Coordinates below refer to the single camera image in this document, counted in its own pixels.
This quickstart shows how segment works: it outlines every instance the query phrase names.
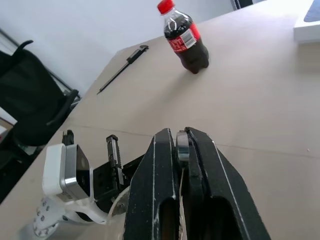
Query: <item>table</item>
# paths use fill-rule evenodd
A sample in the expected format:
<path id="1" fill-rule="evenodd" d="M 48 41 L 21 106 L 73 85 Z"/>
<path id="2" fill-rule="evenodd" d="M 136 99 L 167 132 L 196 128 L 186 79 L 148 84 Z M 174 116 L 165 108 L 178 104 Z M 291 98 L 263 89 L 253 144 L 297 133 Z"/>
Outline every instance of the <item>table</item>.
<path id="1" fill-rule="evenodd" d="M 207 132 L 243 176 L 273 240 L 320 239 L 320 44 L 293 41 L 305 1 L 269 0 L 198 25 L 210 65 L 186 71 L 159 37 L 101 94 L 137 46 L 116 54 L 48 145 L 72 129 L 94 167 L 105 138 L 122 161 L 143 154 L 153 134 L 186 126 Z M 0 207 L 1 239 L 31 221 L 42 197 L 45 151 Z M 79 239 L 104 239 L 93 225 Z"/>

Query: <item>black office chair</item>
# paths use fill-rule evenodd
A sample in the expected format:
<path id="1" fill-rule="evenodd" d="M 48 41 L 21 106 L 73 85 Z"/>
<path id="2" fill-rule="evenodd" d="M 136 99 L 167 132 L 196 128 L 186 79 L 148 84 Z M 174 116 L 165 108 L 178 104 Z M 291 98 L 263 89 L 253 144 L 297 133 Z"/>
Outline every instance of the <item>black office chair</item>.
<path id="1" fill-rule="evenodd" d="M 12 56 L 0 51 L 0 107 L 17 120 L 13 138 L 26 146 L 45 145 L 71 112 L 78 95 L 64 95 L 41 61 L 21 44 Z"/>

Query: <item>white wall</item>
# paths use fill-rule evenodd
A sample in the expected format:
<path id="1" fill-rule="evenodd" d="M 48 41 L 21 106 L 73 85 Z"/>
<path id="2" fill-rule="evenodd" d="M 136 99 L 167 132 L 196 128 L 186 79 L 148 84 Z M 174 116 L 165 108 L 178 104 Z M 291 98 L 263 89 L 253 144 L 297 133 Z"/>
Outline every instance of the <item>white wall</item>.
<path id="1" fill-rule="evenodd" d="M 163 34 L 160 0 L 0 0 L 0 28 L 83 95 L 120 49 Z M 196 23 L 233 11 L 230 0 L 176 0 Z"/>

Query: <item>red bottle cap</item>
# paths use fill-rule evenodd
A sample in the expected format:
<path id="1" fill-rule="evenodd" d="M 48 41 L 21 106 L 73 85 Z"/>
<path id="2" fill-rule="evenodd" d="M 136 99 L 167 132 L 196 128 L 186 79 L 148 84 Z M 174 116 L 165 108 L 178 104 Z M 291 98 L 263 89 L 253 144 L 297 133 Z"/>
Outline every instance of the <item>red bottle cap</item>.
<path id="1" fill-rule="evenodd" d="M 162 0 L 158 4 L 158 9 L 161 14 L 166 14 L 175 6 L 173 0 Z"/>

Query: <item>plastic bottle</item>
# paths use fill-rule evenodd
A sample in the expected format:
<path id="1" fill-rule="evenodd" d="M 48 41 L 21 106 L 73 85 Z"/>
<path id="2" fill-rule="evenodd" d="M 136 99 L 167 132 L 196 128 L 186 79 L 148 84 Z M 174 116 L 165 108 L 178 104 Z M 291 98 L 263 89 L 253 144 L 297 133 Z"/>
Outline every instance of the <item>plastic bottle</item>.
<path id="1" fill-rule="evenodd" d="M 164 17 L 164 36 L 181 59 L 182 65 L 193 74 L 207 68 L 208 50 L 192 18 L 176 10 L 173 0 L 162 0 L 157 7 Z"/>

